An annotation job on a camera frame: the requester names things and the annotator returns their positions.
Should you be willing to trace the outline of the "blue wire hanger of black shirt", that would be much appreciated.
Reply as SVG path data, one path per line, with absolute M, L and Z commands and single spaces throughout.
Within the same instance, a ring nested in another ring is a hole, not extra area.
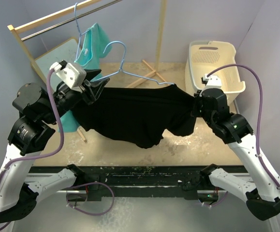
M 105 52 L 107 51 L 108 47 L 113 45 L 113 44 L 120 44 L 124 48 L 122 59 L 120 61 L 119 69 L 118 69 L 118 71 L 116 71 L 114 73 L 111 73 L 109 75 L 103 76 L 102 78 L 99 78 L 98 81 L 104 80 L 106 78 L 110 78 L 110 77 L 112 77 L 112 76 L 114 76 L 116 74 L 119 74 L 119 73 L 123 73 L 123 74 L 127 74 L 127 75 L 130 75 L 130 76 L 138 78 L 138 80 L 136 80 L 133 83 L 129 84 L 127 86 L 127 88 L 135 88 L 135 87 L 139 86 L 140 84 L 144 83 L 145 81 L 152 81 L 152 82 L 155 82 L 157 85 L 173 85 L 174 84 L 174 83 L 167 82 L 167 81 L 159 82 L 159 81 L 153 79 L 152 77 L 157 74 L 157 71 L 154 70 L 154 69 L 151 72 L 149 72 L 147 75 L 145 75 L 145 76 L 140 76 L 140 75 L 137 75 L 137 74 L 125 71 L 123 69 L 123 65 L 125 63 L 125 56 L 126 56 L 126 52 L 127 52 L 127 47 L 126 47 L 125 43 L 123 43 L 121 41 L 112 41 L 112 42 L 110 42 L 110 43 L 108 43 L 106 45 L 106 47 L 103 50 L 103 53 L 105 54 Z

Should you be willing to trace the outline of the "teal t shirt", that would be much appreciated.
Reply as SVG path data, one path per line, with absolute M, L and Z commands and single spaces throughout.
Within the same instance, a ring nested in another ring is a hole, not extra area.
M 108 35 L 98 23 L 95 23 L 87 29 L 82 50 L 76 55 L 75 62 L 86 70 L 99 69 L 100 60 L 105 58 L 112 49 L 109 43 Z M 80 126 L 71 111 L 63 115 L 60 120 L 63 132 L 75 132 Z

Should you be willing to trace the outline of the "blue wire hanger of teal shirt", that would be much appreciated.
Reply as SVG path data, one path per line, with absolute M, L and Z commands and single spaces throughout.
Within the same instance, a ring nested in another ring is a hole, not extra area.
M 81 32 L 81 29 L 80 29 L 80 26 L 79 26 L 79 23 L 78 23 L 78 19 L 77 19 L 77 13 L 76 13 L 76 9 L 77 9 L 77 5 L 78 5 L 78 2 L 75 3 L 74 5 L 74 19 L 75 19 L 75 23 L 76 23 L 76 28 L 77 28 L 77 31 L 78 31 L 78 45 L 77 45 L 77 50 L 76 50 L 76 55 L 75 55 L 75 62 L 78 61 L 78 58 L 79 58 L 79 50 L 80 50 L 80 42 L 81 42 L 81 38 L 83 35 L 86 35 L 88 32 L 90 32 L 89 29 L 87 29 L 85 32 Z

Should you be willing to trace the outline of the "black t shirt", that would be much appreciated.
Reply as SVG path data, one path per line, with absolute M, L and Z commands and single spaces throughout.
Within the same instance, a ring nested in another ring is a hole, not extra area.
M 72 114 L 85 131 L 140 148 L 158 145 L 165 130 L 175 136 L 193 133 L 195 98 L 177 85 L 151 88 L 106 87 L 98 100 L 88 105 L 79 102 Z

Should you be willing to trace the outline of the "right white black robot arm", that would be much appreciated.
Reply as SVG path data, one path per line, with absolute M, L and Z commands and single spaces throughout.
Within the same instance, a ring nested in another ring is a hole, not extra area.
M 209 88 L 194 94 L 193 116 L 201 117 L 240 159 L 252 181 L 245 181 L 211 164 L 201 171 L 200 184 L 214 186 L 241 199 L 249 211 L 265 221 L 280 213 L 280 175 L 261 150 L 244 116 L 230 112 L 224 92 Z

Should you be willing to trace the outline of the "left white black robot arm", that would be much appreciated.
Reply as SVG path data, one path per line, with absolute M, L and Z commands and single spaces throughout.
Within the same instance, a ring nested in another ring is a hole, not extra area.
M 25 179 L 37 159 L 46 157 L 43 150 L 55 133 L 57 124 L 62 130 L 61 117 L 77 103 L 94 103 L 107 80 L 93 81 L 101 71 L 68 71 L 61 68 L 63 81 L 55 92 L 51 87 L 42 88 L 36 83 L 23 85 L 13 101 L 19 111 L 8 136 L 4 161 L 0 168 L 0 224 L 23 219 L 32 212 L 37 203 L 66 188 L 80 189 L 95 184 L 83 170 L 74 164 L 42 181 L 26 183 Z

